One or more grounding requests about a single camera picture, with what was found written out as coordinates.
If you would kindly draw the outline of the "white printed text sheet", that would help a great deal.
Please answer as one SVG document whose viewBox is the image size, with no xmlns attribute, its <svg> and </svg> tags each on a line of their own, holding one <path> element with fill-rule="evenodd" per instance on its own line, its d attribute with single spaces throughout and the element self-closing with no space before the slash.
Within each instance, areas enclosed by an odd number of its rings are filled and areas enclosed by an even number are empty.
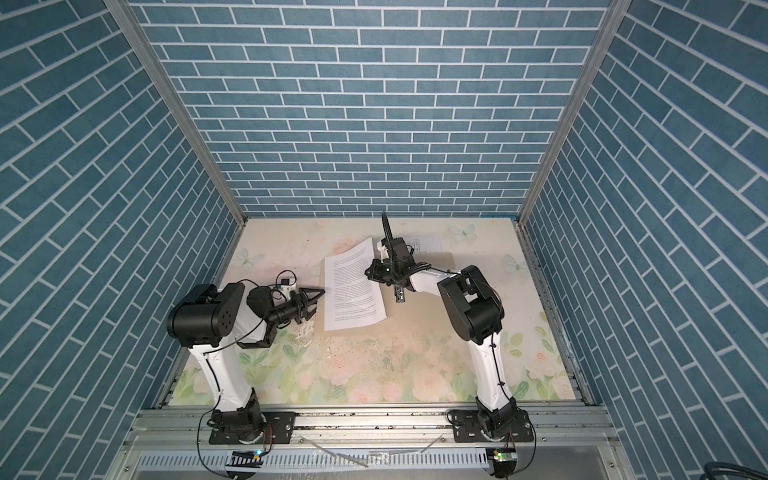
<svg viewBox="0 0 768 480">
<path fill-rule="evenodd" d="M 371 238 L 324 259 L 325 331 L 368 327 L 387 318 L 379 284 L 365 274 L 374 260 Z"/>
</svg>

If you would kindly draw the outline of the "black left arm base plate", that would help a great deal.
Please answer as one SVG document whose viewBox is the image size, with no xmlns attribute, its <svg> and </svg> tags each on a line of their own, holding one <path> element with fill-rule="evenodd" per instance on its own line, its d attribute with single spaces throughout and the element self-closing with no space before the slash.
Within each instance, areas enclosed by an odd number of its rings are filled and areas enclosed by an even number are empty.
<svg viewBox="0 0 768 480">
<path fill-rule="evenodd" d="M 206 426 L 211 429 L 209 443 L 212 445 L 287 445 L 291 442 L 297 413 L 292 411 L 267 411 L 262 413 L 262 426 L 257 428 L 254 438 L 243 439 L 234 427 L 225 426 L 222 422 L 207 420 Z"/>
</svg>

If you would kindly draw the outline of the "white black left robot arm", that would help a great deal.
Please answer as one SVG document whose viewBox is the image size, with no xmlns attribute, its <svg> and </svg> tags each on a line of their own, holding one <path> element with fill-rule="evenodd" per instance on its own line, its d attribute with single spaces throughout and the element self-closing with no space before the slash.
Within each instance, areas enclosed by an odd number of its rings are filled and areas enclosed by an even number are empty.
<svg viewBox="0 0 768 480">
<path fill-rule="evenodd" d="M 312 319 L 325 294 L 284 280 L 271 285 L 240 281 L 219 289 L 194 286 L 167 319 L 171 338 L 189 350 L 213 392 L 209 424 L 241 443 L 260 437 L 266 425 L 255 388 L 245 378 L 238 349 L 267 349 L 277 332 Z"/>
</svg>

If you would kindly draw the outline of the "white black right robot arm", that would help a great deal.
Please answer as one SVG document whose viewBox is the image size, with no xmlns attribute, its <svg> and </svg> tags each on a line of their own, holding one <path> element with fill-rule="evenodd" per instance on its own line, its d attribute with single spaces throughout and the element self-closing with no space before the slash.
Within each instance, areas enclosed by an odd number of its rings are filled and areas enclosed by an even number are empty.
<svg viewBox="0 0 768 480">
<path fill-rule="evenodd" d="M 478 422 L 490 439 L 509 433 L 519 408 L 504 376 L 500 333 L 504 309 L 496 291 L 474 265 L 459 272 L 419 262 L 406 269 L 375 259 L 365 270 L 368 279 L 398 290 L 438 296 L 455 333 L 470 350 L 476 376 Z"/>
</svg>

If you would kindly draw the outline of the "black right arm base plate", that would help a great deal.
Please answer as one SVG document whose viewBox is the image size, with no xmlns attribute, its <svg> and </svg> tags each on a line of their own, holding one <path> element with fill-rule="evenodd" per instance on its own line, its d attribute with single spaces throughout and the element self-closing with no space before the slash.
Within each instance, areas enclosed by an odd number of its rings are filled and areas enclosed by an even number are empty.
<svg viewBox="0 0 768 480">
<path fill-rule="evenodd" d="M 507 413 L 452 409 L 446 419 L 456 443 L 533 442 L 535 438 L 528 413 L 522 409 Z"/>
</svg>

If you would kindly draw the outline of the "white technical drawing sheet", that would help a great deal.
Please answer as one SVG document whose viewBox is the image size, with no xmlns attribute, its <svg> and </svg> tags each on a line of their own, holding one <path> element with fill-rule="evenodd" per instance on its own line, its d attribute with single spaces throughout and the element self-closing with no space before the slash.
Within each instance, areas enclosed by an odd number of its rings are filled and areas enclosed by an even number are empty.
<svg viewBox="0 0 768 480">
<path fill-rule="evenodd" d="M 406 236 L 404 240 L 418 254 L 441 253 L 443 251 L 442 239 L 439 236 Z"/>
</svg>

